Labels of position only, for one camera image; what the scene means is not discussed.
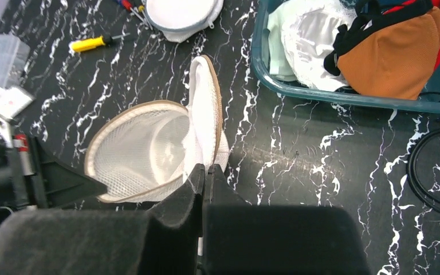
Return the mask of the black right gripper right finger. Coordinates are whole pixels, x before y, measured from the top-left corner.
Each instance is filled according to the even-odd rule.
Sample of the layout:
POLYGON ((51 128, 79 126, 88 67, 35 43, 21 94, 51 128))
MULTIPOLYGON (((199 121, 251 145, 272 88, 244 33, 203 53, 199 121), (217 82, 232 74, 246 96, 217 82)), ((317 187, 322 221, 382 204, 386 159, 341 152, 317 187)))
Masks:
POLYGON ((342 208, 250 205, 215 164, 202 214, 203 274, 370 274, 355 222, 342 208))

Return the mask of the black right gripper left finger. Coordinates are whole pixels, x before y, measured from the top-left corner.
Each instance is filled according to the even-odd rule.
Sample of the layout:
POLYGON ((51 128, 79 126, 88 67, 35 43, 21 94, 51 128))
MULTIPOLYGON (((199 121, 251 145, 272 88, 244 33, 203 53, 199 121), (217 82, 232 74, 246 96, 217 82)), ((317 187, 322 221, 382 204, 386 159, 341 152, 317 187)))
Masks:
POLYGON ((25 210, 0 225, 0 274, 195 274, 206 169, 146 211, 25 210))

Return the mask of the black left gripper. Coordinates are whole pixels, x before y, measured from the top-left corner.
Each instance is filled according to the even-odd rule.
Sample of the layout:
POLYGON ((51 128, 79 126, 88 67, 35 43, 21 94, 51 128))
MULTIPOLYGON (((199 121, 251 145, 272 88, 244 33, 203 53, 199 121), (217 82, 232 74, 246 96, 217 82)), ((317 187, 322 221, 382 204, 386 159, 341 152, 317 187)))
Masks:
MULTIPOLYGON (((33 169, 33 174, 28 176, 31 205, 40 209, 56 208, 107 192, 105 184, 59 160, 36 137, 30 137, 28 141, 33 169)), ((0 146, 0 225, 20 209, 15 202, 7 150, 7 147, 0 146)))

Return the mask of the white mesh bag tan trim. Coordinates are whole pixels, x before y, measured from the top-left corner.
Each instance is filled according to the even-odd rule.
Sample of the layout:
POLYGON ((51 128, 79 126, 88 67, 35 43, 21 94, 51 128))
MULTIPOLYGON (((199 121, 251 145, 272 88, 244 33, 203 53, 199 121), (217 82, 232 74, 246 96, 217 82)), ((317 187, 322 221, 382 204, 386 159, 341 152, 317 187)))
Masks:
POLYGON ((230 148, 223 130, 217 73, 208 56, 193 58, 188 103, 154 100, 130 107, 91 140, 84 171, 101 182, 103 203, 158 202, 188 180, 195 165, 225 169, 230 148))

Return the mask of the white mesh bag blue trim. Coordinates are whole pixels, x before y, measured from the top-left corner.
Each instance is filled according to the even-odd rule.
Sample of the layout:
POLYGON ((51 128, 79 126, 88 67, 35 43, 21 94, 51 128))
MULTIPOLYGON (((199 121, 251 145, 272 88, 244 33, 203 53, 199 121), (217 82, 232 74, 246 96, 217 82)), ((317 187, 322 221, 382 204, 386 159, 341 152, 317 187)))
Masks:
POLYGON ((151 0, 144 12, 167 41, 182 43, 195 33, 214 27, 223 0, 151 0))

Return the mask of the white bra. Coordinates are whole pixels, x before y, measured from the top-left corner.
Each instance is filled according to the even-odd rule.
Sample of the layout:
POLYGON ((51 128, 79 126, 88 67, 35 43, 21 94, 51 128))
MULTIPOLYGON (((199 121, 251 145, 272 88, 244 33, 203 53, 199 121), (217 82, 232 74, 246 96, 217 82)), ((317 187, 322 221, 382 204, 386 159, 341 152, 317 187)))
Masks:
POLYGON ((269 74, 282 81, 298 81, 310 89, 335 91, 346 87, 342 75, 324 68, 333 51, 339 26, 350 26, 354 9, 340 1, 286 1, 268 15, 269 74))

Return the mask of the orange bra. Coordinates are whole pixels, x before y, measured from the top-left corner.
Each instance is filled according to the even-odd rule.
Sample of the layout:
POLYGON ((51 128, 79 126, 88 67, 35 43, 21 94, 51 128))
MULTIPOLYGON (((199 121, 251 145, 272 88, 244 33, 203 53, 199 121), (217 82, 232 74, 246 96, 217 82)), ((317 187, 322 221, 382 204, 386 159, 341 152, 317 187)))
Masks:
POLYGON ((361 95, 416 100, 438 57, 440 9, 417 2, 368 25, 335 46, 341 74, 361 95))

